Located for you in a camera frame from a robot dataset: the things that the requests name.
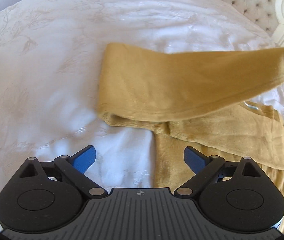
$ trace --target mattress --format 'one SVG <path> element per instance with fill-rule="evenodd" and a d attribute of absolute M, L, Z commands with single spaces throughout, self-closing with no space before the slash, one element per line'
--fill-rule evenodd
<path fill-rule="evenodd" d="M 107 190 L 151 186 L 153 134 L 110 127 L 95 112 L 109 42 L 166 53 L 275 46 L 219 0 L 23 0 L 6 8 L 0 12 L 0 191 L 27 157 L 50 161 L 87 145 L 95 146 L 97 160 L 85 175 L 96 183 Z M 284 84 L 254 100 L 284 116 Z"/>

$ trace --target yellow garment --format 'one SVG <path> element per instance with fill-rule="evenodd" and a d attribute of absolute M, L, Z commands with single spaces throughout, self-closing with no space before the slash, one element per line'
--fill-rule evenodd
<path fill-rule="evenodd" d="M 98 113 L 155 133 L 155 187 L 173 191 L 194 175 L 183 160 L 193 146 L 227 161 L 251 156 L 284 195 L 284 122 L 271 106 L 243 103 L 282 82 L 284 48 L 164 54 L 111 43 Z"/>

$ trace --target circular cap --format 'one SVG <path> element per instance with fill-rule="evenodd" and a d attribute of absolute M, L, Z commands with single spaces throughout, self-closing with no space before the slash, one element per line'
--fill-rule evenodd
<path fill-rule="evenodd" d="M 104 189 L 102 189 L 100 187 L 94 187 L 94 188 L 89 190 L 89 193 L 93 196 L 100 196 L 100 195 L 104 194 Z"/>
<path fill-rule="evenodd" d="M 183 196 L 188 196 L 193 193 L 193 191 L 188 187 L 181 187 L 177 190 L 177 193 Z"/>
<path fill-rule="evenodd" d="M 42 210 L 54 202 L 53 193 L 44 189 L 33 189 L 22 193 L 18 198 L 18 204 L 21 208 L 35 211 Z"/>
<path fill-rule="evenodd" d="M 264 199 L 258 192 L 250 189 L 236 189 L 226 196 L 227 202 L 240 210 L 254 210 L 263 205 Z"/>

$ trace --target yellow fabric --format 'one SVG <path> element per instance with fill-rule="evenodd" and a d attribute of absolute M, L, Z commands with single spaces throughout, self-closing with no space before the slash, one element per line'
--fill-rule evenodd
<path fill-rule="evenodd" d="M 284 195 L 284 122 L 271 106 L 244 100 L 284 82 L 284 48 L 164 54 L 107 46 L 99 116 L 156 138 L 155 187 L 173 191 L 194 174 L 186 146 L 227 161 L 251 156 Z"/>

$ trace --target gray ribbed plate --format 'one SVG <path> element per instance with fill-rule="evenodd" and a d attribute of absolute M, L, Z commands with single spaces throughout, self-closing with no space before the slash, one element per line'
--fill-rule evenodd
<path fill-rule="evenodd" d="M 6 229 L 12 240 L 274 240 L 276 229 L 239 234 L 207 221 L 192 200 L 174 197 L 168 188 L 114 188 L 103 199 L 88 202 L 63 228 L 43 234 Z"/>

